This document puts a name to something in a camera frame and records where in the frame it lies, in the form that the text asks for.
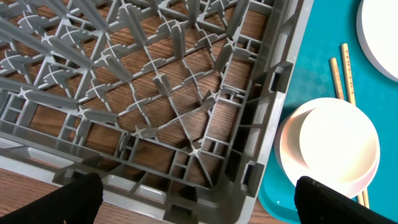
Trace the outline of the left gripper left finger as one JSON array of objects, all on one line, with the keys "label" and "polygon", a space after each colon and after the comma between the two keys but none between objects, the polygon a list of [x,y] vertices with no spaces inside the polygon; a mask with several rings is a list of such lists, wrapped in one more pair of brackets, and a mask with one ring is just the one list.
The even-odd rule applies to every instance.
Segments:
[{"label": "left gripper left finger", "polygon": [[92,172],[1,217],[1,224],[93,224],[103,203],[103,183]]}]

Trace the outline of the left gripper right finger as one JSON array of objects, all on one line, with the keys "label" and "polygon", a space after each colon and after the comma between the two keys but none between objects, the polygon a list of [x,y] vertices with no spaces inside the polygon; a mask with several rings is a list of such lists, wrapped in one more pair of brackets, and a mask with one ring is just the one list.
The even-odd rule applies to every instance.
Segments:
[{"label": "left gripper right finger", "polygon": [[294,202],[302,224],[397,224],[308,176],[297,181]]}]

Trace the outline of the small pink plate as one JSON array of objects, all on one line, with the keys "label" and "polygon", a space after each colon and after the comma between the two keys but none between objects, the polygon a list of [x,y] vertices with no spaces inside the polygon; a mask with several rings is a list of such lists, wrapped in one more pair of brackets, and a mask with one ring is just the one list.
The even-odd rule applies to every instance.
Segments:
[{"label": "small pink plate", "polygon": [[326,99],[327,98],[318,98],[308,101],[302,106],[299,106],[290,116],[284,119],[275,136],[275,156],[281,169],[285,172],[293,185],[297,185],[297,181],[302,176],[309,176],[344,196],[353,198],[359,195],[371,183],[376,175],[380,158],[372,171],[360,180],[355,182],[330,182],[326,177],[317,176],[316,173],[311,171],[300,153],[299,134],[303,120],[312,109],[320,105]]}]

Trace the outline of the white cup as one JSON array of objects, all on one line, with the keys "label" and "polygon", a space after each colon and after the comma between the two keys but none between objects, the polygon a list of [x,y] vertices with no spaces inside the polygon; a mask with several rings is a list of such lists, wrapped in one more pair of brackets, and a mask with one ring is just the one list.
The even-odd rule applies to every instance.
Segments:
[{"label": "white cup", "polygon": [[330,182],[366,177],[381,153],[376,128],[368,116],[355,105],[332,98],[306,115],[298,143],[308,168]]}]

